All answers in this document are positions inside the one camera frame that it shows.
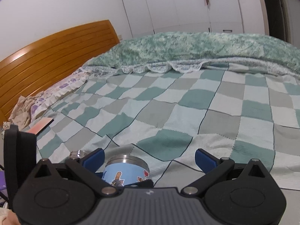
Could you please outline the blue cartoon steel cup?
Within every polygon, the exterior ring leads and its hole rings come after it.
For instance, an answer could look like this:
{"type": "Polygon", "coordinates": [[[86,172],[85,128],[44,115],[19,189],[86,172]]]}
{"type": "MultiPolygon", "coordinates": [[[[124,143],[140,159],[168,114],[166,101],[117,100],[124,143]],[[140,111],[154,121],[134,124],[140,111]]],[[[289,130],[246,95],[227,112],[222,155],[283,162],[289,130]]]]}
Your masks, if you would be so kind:
{"type": "Polygon", "coordinates": [[[150,172],[144,160],[119,154],[108,160],[102,179],[112,186],[123,187],[150,179],[150,172]]]}

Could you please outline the silver steel thermos bottle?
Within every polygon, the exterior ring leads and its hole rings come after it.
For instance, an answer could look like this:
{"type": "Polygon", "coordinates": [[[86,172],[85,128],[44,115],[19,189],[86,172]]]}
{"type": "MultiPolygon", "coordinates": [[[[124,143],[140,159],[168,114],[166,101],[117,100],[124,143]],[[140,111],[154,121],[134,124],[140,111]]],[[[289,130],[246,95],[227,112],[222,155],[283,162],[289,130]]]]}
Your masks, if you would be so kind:
{"type": "Polygon", "coordinates": [[[69,154],[69,158],[72,160],[81,159],[88,155],[88,151],[85,150],[75,150],[71,151],[69,154]]]}

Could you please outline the beige crumpled cloth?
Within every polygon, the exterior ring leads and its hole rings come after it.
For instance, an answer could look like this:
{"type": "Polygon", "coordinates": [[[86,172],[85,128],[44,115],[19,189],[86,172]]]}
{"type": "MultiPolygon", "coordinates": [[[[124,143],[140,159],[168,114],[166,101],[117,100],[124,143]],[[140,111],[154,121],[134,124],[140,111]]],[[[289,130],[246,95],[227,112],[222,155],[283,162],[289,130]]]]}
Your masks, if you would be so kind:
{"type": "Polygon", "coordinates": [[[3,122],[3,129],[5,131],[10,128],[10,125],[18,126],[19,130],[27,127],[31,121],[31,107],[34,105],[37,97],[23,97],[20,96],[17,104],[14,106],[8,121],[3,122]]]}

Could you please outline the checkered teal bed blanket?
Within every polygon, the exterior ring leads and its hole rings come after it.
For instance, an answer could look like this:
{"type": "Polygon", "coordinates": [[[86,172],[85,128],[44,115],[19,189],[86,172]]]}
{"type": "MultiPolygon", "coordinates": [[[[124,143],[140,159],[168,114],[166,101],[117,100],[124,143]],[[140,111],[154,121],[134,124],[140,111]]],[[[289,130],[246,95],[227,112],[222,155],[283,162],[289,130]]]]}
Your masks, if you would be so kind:
{"type": "Polygon", "coordinates": [[[199,148],[237,163],[258,158],[281,188],[299,189],[299,81],[238,64],[182,74],[91,76],[45,113],[37,158],[64,161],[71,151],[102,148],[149,166],[157,187],[201,176],[199,148]]]}

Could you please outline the wooden bed headboard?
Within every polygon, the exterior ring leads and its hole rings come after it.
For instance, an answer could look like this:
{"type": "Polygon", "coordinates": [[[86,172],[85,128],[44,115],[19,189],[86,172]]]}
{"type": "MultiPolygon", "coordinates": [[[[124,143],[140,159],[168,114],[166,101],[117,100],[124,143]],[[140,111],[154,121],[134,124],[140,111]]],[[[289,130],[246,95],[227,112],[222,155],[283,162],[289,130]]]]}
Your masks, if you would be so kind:
{"type": "Polygon", "coordinates": [[[118,43],[111,22],[103,20],[52,34],[2,60],[1,122],[8,120],[20,96],[46,90],[118,43]]]}

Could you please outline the purple floral pillow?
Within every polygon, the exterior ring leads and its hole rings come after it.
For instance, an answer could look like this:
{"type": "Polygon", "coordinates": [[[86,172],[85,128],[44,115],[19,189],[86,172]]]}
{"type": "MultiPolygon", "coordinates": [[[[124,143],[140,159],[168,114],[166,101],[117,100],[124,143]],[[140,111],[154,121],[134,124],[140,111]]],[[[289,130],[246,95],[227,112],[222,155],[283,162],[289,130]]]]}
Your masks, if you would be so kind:
{"type": "Polygon", "coordinates": [[[40,117],[54,103],[80,88],[89,77],[90,72],[80,67],[71,75],[55,83],[50,88],[38,93],[37,99],[31,106],[31,122],[40,117]]]}

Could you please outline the green floral duvet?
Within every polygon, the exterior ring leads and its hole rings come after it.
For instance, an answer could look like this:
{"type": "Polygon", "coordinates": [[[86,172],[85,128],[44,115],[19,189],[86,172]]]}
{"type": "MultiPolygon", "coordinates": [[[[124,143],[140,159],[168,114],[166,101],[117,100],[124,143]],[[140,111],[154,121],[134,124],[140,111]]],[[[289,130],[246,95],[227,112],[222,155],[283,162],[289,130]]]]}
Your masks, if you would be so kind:
{"type": "Polygon", "coordinates": [[[187,73],[223,62],[299,77],[299,49],[262,34],[158,33],[125,40],[83,66],[124,73],[187,73]]]}

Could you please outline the white wardrobe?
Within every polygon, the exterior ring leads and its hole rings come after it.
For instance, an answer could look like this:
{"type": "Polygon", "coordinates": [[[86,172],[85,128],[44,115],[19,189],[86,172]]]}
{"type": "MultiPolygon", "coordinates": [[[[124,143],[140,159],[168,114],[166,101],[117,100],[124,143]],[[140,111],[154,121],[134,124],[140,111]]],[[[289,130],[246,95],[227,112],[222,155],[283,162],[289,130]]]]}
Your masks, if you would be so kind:
{"type": "Polygon", "coordinates": [[[264,0],[123,0],[133,37],[165,32],[269,34],[264,0]]]}

